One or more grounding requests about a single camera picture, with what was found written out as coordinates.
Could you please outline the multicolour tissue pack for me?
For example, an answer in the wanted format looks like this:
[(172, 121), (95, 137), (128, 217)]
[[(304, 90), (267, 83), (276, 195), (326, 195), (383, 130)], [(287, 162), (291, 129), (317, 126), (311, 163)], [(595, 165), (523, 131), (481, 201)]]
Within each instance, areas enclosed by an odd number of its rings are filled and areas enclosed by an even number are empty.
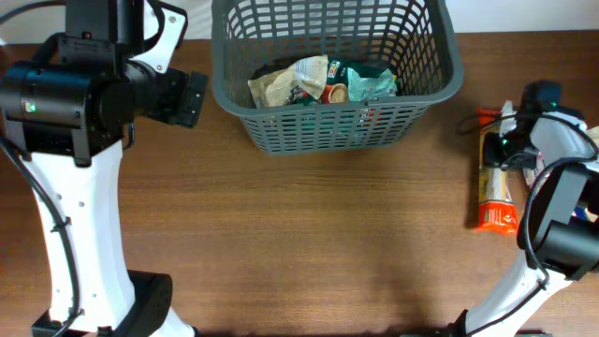
[[(545, 167), (545, 161), (543, 158), (542, 154), (539, 154), (536, 157), (536, 167), (535, 168), (524, 168), (522, 170), (523, 172), (523, 177), (525, 179), (525, 183), (527, 184), (527, 186), (529, 188), (532, 188), (532, 185), (535, 181), (535, 179), (539, 176), (539, 173), (541, 172), (541, 170)], [(592, 211), (590, 209), (591, 204), (590, 203), (578, 203), (578, 205), (575, 207), (574, 210), (574, 215), (585, 219), (585, 220), (589, 220), (592, 223), (594, 223), (597, 219), (598, 219), (598, 212)]]

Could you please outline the teal snack packet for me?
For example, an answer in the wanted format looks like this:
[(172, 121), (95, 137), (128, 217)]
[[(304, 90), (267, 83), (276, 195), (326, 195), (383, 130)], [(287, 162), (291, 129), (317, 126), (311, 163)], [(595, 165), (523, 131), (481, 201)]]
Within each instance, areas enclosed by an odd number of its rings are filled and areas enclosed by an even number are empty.
[(393, 73), (386, 69), (378, 77), (362, 78), (353, 68), (347, 70), (348, 95), (350, 102), (363, 102), (377, 98), (395, 96), (397, 84)]

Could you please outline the beige paper bag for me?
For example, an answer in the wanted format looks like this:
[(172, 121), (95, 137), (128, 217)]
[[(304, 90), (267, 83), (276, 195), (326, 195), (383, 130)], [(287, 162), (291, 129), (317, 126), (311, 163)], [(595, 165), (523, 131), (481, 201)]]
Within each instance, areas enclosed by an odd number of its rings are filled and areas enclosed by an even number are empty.
[(327, 85), (328, 69), (326, 55), (312, 56), (247, 84), (258, 108), (280, 107), (292, 104), (304, 94), (319, 98)]

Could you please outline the orange biscuit package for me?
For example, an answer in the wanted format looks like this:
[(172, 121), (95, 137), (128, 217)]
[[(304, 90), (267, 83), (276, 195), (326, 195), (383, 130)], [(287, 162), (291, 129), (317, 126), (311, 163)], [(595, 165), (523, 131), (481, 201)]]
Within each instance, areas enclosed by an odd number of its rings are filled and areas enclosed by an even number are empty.
[(519, 229), (517, 209), (507, 186), (507, 174), (484, 163), (485, 137), (497, 133), (497, 125), (479, 131), (479, 180), (477, 232), (516, 235)]

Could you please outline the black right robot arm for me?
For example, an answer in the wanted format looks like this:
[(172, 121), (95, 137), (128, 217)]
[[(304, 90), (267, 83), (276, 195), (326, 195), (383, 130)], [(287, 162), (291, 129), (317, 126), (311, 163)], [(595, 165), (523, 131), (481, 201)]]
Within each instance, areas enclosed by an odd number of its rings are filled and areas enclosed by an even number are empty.
[(598, 271), (598, 223), (590, 218), (598, 213), (598, 145), (561, 95), (559, 83), (536, 81), (518, 106), (475, 115), (487, 186), (507, 170), (537, 175), (517, 226), (480, 214), (484, 229), (516, 233), (519, 253), (490, 295), (448, 326), (449, 336), (516, 336), (551, 296)]

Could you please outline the green coffee mix bag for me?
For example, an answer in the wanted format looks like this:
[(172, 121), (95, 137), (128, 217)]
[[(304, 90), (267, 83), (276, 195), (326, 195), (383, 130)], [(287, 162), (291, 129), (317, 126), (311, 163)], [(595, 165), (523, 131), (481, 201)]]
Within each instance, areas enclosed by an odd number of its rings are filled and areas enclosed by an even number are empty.
[(350, 77), (358, 74), (359, 63), (333, 59), (329, 61), (326, 72), (326, 84), (319, 97), (315, 97), (300, 87), (291, 90), (287, 100), (289, 104), (326, 105), (358, 101), (352, 92)]

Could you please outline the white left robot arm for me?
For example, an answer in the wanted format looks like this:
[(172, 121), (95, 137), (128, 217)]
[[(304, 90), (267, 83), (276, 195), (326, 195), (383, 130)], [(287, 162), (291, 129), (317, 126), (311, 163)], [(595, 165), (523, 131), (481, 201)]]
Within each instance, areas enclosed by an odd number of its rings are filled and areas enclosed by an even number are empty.
[(134, 122), (197, 124), (208, 79), (170, 66), (188, 26), (162, 1), (67, 1), (66, 28), (1, 79), (1, 146), (36, 197), (51, 268), (35, 336), (195, 336), (165, 273), (129, 270), (118, 202)]

